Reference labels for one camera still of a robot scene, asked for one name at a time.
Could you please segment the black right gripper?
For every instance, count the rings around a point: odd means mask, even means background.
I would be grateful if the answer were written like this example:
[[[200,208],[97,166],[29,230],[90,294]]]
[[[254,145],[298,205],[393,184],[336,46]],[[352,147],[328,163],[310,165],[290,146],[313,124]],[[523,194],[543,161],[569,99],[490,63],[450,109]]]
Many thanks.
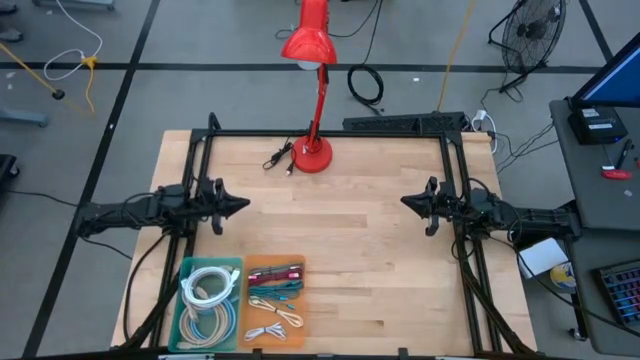
[[[437,233],[441,218],[447,222],[460,220],[464,212],[463,201],[446,190],[438,189],[439,185],[438,179],[431,176],[424,192],[401,198],[401,202],[421,219],[428,219],[428,225],[425,229],[425,234],[428,237],[433,237]]]

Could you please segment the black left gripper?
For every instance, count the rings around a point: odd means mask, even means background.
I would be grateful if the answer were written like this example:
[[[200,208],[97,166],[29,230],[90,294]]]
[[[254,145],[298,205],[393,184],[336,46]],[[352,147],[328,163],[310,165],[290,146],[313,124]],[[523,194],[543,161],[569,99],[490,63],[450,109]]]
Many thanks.
[[[215,235],[223,234],[222,217],[228,219],[251,203],[247,198],[230,195],[225,192],[221,178],[203,178],[200,182],[200,197],[205,206],[205,213],[211,219],[211,226]],[[218,209],[220,204],[222,204],[221,213]]]

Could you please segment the orange translucent plastic tray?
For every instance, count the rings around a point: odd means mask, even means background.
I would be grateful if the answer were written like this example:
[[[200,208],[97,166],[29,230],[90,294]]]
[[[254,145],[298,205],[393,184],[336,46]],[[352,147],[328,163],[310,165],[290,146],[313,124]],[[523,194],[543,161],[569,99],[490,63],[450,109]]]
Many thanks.
[[[306,338],[305,266],[302,255],[247,255],[241,303],[243,348],[293,349]]]

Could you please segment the black perforated box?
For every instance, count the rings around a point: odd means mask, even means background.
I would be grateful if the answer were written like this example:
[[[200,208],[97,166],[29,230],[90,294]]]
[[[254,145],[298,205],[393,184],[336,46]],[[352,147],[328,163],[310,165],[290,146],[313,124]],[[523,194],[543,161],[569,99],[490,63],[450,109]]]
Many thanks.
[[[427,133],[460,131],[466,123],[463,112],[431,112],[345,118],[342,125],[346,131]]]

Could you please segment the red desk lamp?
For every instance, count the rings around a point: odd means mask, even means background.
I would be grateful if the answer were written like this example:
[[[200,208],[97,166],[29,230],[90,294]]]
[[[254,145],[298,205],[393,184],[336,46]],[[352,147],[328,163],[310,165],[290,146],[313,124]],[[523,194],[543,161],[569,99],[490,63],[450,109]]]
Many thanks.
[[[337,63],[337,52],[328,32],[328,0],[301,0],[299,24],[286,40],[281,56],[296,60],[302,69],[314,70],[318,79],[317,102],[307,133],[293,143],[294,166],[305,173],[319,173],[331,163],[333,150],[320,135],[320,124],[329,85],[328,66]]]

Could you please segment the white power adapter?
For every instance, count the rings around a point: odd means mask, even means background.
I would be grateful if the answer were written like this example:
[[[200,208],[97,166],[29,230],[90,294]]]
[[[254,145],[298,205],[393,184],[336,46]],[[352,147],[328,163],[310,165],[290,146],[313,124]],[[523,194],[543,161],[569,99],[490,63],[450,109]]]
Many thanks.
[[[475,116],[471,119],[470,125],[473,132],[483,132],[482,125],[488,123],[489,129],[486,133],[489,135],[492,141],[491,153],[495,154],[497,151],[498,143],[496,140],[497,128],[494,119],[486,110],[478,110]]]

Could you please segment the white box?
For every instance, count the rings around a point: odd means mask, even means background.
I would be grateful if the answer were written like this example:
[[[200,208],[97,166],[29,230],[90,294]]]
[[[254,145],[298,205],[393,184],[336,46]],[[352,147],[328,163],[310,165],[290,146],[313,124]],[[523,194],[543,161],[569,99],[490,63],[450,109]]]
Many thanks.
[[[525,279],[531,279],[569,261],[565,251],[555,238],[547,238],[519,250],[517,260],[521,274]]]

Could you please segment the green translucent plastic tray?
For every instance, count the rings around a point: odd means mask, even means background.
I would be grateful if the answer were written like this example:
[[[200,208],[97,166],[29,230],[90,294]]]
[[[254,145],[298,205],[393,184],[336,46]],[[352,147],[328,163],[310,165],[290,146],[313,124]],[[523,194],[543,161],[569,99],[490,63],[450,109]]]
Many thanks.
[[[188,257],[180,267],[168,348],[174,353],[233,352],[243,300],[243,260]]]

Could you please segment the yellow blue round disc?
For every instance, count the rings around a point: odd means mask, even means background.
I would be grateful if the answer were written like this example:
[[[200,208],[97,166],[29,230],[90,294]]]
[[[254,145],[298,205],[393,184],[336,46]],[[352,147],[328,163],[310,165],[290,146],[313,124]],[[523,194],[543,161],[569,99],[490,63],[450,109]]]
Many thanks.
[[[574,290],[577,285],[573,267],[570,262],[554,266],[549,271],[549,278],[551,282],[560,289]]]

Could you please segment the grey desk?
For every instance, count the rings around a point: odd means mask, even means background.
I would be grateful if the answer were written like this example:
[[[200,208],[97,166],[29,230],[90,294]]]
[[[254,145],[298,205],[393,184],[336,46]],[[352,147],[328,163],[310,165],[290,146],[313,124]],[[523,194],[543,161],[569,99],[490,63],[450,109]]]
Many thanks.
[[[615,323],[593,271],[640,260],[640,232],[583,229],[582,236],[566,239],[565,247],[577,280],[583,310]],[[584,314],[591,346],[600,354],[640,357],[640,337]]]
[[[582,225],[594,229],[640,231],[640,109],[616,110],[633,143],[623,165],[623,169],[631,174],[628,180],[602,176],[605,165],[618,161],[624,140],[609,145],[581,145],[569,124],[568,102],[553,100],[549,109]]]

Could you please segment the black mini computer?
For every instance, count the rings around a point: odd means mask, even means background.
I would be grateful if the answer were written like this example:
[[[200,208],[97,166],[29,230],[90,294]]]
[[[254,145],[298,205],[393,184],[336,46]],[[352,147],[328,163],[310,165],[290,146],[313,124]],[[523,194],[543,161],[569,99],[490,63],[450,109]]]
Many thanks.
[[[628,135],[625,125],[613,107],[575,109],[568,121],[581,145],[614,144]]]

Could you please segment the black floor fan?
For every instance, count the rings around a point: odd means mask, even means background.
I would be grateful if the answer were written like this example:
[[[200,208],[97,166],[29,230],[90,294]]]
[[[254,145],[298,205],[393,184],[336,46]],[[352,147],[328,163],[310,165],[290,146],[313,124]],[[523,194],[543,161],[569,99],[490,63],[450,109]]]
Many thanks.
[[[488,43],[501,50],[507,72],[518,74],[499,93],[516,87],[529,74],[545,68],[566,20],[566,0],[517,0],[489,32]]]

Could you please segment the black pen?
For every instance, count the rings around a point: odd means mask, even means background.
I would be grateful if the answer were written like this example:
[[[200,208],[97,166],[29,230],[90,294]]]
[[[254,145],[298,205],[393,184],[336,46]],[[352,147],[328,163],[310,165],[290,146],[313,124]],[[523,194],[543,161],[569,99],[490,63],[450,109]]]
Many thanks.
[[[627,139],[624,143],[623,149],[616,163],[617,169],[621,169],[623,167],[626,157],[632,147],[633,147],[633,141],[631,139]]]

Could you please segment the black keyboard coloured keys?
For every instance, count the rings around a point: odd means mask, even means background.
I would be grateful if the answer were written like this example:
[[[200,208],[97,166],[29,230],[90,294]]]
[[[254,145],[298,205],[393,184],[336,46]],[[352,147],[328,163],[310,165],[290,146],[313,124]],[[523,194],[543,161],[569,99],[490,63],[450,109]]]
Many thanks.
[[[591,271],[616,322],[640,330],[640,259]]]

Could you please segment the grey metal cart leg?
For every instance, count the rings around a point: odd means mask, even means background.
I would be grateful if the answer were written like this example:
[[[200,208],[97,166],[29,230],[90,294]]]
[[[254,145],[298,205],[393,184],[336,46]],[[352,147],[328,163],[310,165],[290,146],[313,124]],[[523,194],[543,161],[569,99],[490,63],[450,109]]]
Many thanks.
[[[107,11],[114,11],[115,0],[30,0],[36,7],[58,6],[71,8],[104,8]]]
[[[0,121],[21,122],[39,127],[46,127],[49,124],[49,118],[44,113],[2,107],[0,107]]]

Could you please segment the black caster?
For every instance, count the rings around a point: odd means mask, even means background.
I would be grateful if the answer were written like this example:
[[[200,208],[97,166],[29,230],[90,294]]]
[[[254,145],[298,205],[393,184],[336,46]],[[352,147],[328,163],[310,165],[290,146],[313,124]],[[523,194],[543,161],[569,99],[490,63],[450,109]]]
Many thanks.
[[[0,154],[0,193],[7,190],[19,175],[17,157],[10,154]]]

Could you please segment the computer monitor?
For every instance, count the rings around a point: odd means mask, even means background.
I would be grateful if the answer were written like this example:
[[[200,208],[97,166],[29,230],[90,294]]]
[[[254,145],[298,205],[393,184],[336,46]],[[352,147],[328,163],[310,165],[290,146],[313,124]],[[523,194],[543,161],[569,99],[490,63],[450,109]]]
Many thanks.
[[[572,97],[591,106],[640,108],[640,32]]]

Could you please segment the black aluminium table frame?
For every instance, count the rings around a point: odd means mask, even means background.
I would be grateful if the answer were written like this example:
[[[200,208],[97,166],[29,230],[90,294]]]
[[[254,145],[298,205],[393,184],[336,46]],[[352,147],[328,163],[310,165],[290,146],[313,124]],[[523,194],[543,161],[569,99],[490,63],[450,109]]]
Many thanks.
[[[433,236],[401,199],[437,177],[455,192],[464,176],[495,186],[489,138],[483,133],[331,131],[331,165],[286,175],[263,162],[288,137],[285,130],[219,130],[208,149],[209,173],[249,205],[227,219],[222,235],[208,224],[164,239],[143,229],[132,262],[132,294],[120,322],[138,327],[178,272],[183,256],[303,256],[305,289],[296,302],[304,319],[298,347],[257,339],[236,356],[263,360],[338,360],[427,356],[512,357],[462,280],[450,246],[459,232],[442,222]]]

